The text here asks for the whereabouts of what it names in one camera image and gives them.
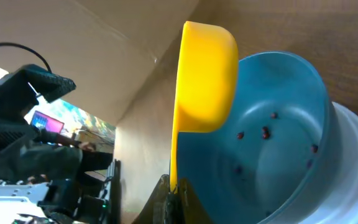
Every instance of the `wire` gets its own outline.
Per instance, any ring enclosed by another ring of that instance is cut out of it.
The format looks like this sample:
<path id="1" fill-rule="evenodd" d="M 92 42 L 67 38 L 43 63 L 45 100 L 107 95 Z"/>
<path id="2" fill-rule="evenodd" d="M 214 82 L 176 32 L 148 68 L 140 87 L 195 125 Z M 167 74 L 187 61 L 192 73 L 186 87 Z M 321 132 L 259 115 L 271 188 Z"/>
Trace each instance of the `wire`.
<path id="1" fill-rule="evenodd" d="M 29 47 L 26 47 L 24 45 L 21 45 L 21 44 L 16 44 L 16 43 L 11 43 L 11 42 L 0 42 L 0 47 L 5 47 L 5 46 L 18 47 L 18 48 L 27 50 L 27 51 L 35 54 L 45 64 L 48 72 L 52 73 L 52 70 L 50 69 L 50 66 L 49 66 L 48 62 L 40 54 L 38 54 L 38 52 L 36 52 L 35 50 L 33 50 L 33 49 L 29 48 Z"/>

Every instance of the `blue bowl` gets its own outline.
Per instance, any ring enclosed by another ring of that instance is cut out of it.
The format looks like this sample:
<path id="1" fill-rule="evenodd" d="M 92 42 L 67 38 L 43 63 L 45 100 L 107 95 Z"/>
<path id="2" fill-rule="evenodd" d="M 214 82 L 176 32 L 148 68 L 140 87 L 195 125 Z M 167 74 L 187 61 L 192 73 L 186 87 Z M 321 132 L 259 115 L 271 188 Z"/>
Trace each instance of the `blue bowl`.
<path id="1" fill-rule="evenodd" d="M 192 184 L 215 223 L 264 223 L 279 214 L 283 222 L 297 222 L 324 197 L 310 192 L 329 189 L 324 178 L 315 178 L 322 157 L 335 156 L 328 149 L 338 138 L 336 125 L 324 83 L 309 62 L 288 52 L 252 55 L 239 62 L 224 125 L 212 133 L 179 133 L 178 179 Z M 303 201 L 294 210 L 297 198 Z"/>

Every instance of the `computer screen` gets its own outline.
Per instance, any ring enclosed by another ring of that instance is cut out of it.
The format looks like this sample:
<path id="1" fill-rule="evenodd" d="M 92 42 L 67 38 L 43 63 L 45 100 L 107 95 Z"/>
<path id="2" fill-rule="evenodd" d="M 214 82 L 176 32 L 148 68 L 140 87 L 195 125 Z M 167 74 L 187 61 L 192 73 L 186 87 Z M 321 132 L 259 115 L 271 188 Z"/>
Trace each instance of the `computer screen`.
<path id="1" fill-rule="evenodd" d="M 50 116 L 39 111 L 34 112 L 30 124 L 37 128 L 45 128 L 47 131 L 55 133 L 60 133 L 60 131 L 63 129 L 63 126 L 65 125 L 65 123 L 51 118 Z"/>

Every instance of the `person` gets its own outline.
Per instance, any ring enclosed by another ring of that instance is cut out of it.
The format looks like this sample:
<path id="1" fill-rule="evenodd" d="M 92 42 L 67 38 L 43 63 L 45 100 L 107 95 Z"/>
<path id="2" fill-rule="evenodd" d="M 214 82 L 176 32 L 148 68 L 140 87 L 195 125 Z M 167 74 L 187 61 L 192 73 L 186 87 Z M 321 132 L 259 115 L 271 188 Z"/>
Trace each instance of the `person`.
<path id="1" fill-rule="evenodd" d="M 22 110 L 20 118 L 6 119 L 27 124 L 24 115 L 33 107 Z M 48 180 L 76 179 L 82 185 L 93 185 L 98 181 L 85 172 L 107 169 L 112 163 L 112 154 L 97 152 L 93 143 L 75 141 L 35 126 L 33 129 L 37 132 L 35 139 L 25 142 L 20 153 L 8 161 L 0 161 L 0 179 L 17 182 L 45 175 Z"/>

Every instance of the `wooden surface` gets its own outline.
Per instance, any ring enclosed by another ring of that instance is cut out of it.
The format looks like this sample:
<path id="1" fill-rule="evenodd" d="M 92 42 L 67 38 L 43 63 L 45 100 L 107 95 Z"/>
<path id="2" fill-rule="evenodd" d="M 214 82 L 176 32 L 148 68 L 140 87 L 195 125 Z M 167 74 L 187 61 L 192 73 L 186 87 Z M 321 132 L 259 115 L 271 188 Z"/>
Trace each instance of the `wooden surface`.
<path id="1" fill-rule="evenodd" d="M 332 100 L 358 115 L 358 0 L 222 0 L 208 22 L 233 34 L 240 58 L 266 50 L 301 55 L 318 69 Z M 176 42 L 118 124 L 123 223 L 168 173 L 177 54 Z"/>

